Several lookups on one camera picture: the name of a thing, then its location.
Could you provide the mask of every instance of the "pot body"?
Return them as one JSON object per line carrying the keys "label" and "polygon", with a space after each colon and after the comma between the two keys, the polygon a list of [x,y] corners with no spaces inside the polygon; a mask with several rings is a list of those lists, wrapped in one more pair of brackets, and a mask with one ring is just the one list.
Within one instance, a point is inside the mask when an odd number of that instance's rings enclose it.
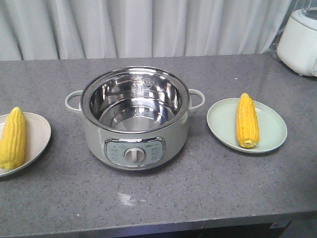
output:
{"label": "pot body", "polygon": [[[192,94],[202,99],[194,107]],[[69,105],[76,96],[77,109]],[[190,115],[204,102],[203,93],[174,75],[145,66],[110,71],[65,99],[82,118],[93,154],[123,170],[151,169],[172,159],[186,142]]]}

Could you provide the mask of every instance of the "yellow corn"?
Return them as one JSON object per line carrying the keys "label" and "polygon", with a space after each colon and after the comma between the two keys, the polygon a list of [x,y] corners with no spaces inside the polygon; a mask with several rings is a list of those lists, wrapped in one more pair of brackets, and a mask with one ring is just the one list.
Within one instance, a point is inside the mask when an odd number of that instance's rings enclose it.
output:
{"label": "yellow corn", "polygon": [[237,109],[237,140],[243,148],[253,148],[259,142],[258,118],[254,102],[247,93],[240,97]]}
{"label": "yellow corn", "polygon": [[19,107],[9,114],[0,140],[0,168],[12,170],[24,162],[26,144],[25,117]]}

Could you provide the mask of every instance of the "light green plate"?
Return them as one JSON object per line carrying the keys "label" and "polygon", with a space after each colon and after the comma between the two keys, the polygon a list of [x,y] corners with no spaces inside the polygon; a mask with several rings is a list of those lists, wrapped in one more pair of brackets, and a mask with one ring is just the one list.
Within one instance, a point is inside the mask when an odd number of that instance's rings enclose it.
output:
{"label": "light green plate", "polygon": [[260,142],[252,149],[239,146],[236,139],[236,111],[239,98],[228,98],[213,104],[207,113],[208,126],[215,137],[232,149],[246,153],[264,153],[281,146],[287,137],[282,117],[270,107],[254,101],[260,130]]}

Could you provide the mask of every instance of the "curtain fold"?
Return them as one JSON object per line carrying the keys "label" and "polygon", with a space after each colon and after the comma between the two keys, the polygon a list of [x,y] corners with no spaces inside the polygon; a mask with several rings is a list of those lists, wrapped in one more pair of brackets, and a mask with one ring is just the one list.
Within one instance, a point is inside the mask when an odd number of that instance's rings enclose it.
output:
{"label": "curtain fold", "polygon": [[2,0],[0,60],[260,54],[291,0]]}

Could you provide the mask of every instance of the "gray countertop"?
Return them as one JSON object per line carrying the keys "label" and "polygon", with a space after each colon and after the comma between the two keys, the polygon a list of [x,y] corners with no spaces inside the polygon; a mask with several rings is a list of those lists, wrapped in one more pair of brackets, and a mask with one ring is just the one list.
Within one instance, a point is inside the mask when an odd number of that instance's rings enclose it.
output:
{"label": "gray countertop", "polygon": [[[70,92],[128,65],[165,69],[206,97],[181,152],[148,171],[99,161],[64,106]],[[242,92],[282,116],[280,148],[246,154],[213,136],[209,107]],[[270,55],[1,61],[0,115],[15,106],[44,116],[52,136],[34,163],[0,178],[0,237],[109,238],[317,216],[317,81]]]}

